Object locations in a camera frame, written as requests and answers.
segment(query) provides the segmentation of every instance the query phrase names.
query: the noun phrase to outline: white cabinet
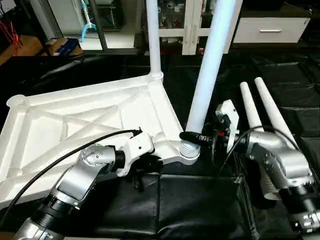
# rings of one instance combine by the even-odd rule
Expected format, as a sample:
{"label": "white cabinet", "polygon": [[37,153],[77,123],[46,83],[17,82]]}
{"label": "white cabinet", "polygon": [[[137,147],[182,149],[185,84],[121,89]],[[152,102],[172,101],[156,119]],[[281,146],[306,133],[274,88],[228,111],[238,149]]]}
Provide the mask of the white cabinet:
{"label": "white cabinet", "polygon": [[297,43],[308,25],[304,17],[243,17],[234,43]]}
{"label": "white cabinet", "polygon": [[[184,0],[184,26],[183,28],[159,27],[159,36],[163,38],[182,38],[182,55],[195,55],[200,38],[206,38],[209,35],[212,12],[214,14],[215,0]],[[237,0],[234,14],[229,29],[229,37],[225,46],[224,53],[228,53],[234,31],[236,29],[240,9],[243,0]]]}

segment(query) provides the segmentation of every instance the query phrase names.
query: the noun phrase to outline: black cable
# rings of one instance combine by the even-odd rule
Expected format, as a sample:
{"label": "black cable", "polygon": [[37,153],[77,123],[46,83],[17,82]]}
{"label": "black cable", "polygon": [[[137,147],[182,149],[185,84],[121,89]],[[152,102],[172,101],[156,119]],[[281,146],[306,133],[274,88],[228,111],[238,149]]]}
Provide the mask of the black cable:
{"label": "black cable", "polygon": [[254,130],[256,129],[260,129],[260,128],[264,128],[266,130],[271,130],[271,131],[275,131],[275,132],[278,132],[279,134],[281,134],[282,136],[284,136],[294,147],[296,150],[300,151],[299,147],[296,145],[296,143],[290,138],[288,137],[288,135],[286,135],[283,131],[273,127],[273,126],[264,126],[264,125],[260,125],[260,126],[255,126],[255,127],[252,127],[250,128],[249,130],[245,131],[244,133],[242,133],[239,138],[236,140],[236,142],[234,143],[234,145],[232,146],[232,148],[230,149],[229,153],[227,154],[220,170],[219,170],[219,173],[218,173],[218,176],[220,176],[223,168],[225,167],[228,159],[230,158],[230,156],[232,155],[233,151],[235,150],[235,148],[237,147],[237,145],[240,143],[240,141],[246,137],[249,133],[253,132]]}
{"label": "black cable", "polygon": [[10,202],[10,205],[8,206],[8,208],[6,209],[2,220],[0,222],[0,227],[4,224],[5,219],[8,215],[8,213],[10,212],[10,210],[13,208],[14,205],[16,205],[16,203],[18,202],[18,200],[20,199],[20,197],[25,193],[25,191],[36,181],[38,180],[42,175],[44,175],[46,172],[48,172],[50,169],[52,169],[55,165],[59,164],[60,162],[62,162],[64,159],[70,157],[71,155],[81,151],[82,149],[85,149],[89,146],[91,146],[92,144],[95,144],[97,142],[100,142],[101,140],[110,138],[112,136],[115,135],[119,135],[119,134],[126,134],[126,133],[133,133],[133,135],[137,135],[139,133],[141,133],[141,130],[121,130],[121,131],[116,131],[116,132],[112,132],[110,134],[101,136],[93,141],[90,141],[70,152],[68,152],[67,154],[63,155],[62,157],[58,158],[57,160],[55,160],[53,163],[51,163],[49,166],[47,166],[46,168],[44,168],[42,171],[40,171],[37,175],[35,175],[29,182],[27,182],[26,185],[24,185],[24,187],[18,192],[18,194],[14,197],[14,199]]}

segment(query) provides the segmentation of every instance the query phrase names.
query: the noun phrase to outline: red wire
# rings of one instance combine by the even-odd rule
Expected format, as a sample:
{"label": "red wire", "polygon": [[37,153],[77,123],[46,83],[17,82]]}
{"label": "red wire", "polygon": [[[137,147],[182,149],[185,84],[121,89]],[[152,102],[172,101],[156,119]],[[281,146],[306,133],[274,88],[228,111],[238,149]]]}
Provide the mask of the red wire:
{"label": "red wire", "polygon": [[1,21],[0,21],[0,29],[4,33],[5,38],[9,41],[9,43],[11,43],[14,40],[14,38],[12,37],[12,35],[10,35],[10,33],[7,30],[7,27]]}
{"label": "red wire", "polygon": [[15,33],[15,29],[14,29],[14,25],[13,25],[12,21],[10,21],[10,26],[11,26],[11,33],[13,35],[14,55],[17,56],[18,55],[18,48],[19,48],[19,37]]}
{"label": "red wire", "polygon": [[11,43],[14,40],[14,38],[8,32],[7,26],[1,20],[0,20],[0,27],[1,27],[1,30],[3,31],[3,33],[6,35],[6,38],[8,39],[8,37],[9,37],[11,39],[11,40],[9,40],[9,42]]}

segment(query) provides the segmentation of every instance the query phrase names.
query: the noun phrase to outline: cable connector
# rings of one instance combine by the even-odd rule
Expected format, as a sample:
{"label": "cable connector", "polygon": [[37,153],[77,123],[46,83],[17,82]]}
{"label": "cable connector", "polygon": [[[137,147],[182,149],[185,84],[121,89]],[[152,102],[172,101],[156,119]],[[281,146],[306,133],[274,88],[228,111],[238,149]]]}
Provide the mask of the cable connector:
{"label": "cable connector", "polygon": [[136,130],[136,129],[132,130],[133,137],[141,134],[142,132],[143,131],[141,130],[141,127],[139,127],[139,130]]}
{"label": "cable connector", "polygon": [[213,143],[213,138],[211,136],[204,136],[193,131],[183,131],[179,134],[179,137],[182,140],[205,147],[211,147]]}

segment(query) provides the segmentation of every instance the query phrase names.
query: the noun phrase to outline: drawer handle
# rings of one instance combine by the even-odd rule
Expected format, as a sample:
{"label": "drawer handle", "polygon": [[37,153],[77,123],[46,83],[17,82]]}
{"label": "drawer handle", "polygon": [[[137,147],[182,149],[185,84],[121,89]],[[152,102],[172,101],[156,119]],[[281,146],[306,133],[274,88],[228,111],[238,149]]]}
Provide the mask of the drawer handle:
{"label": "drawer handle", "polygon": [[260,29],[260,33],[281,33],[281,29]]}

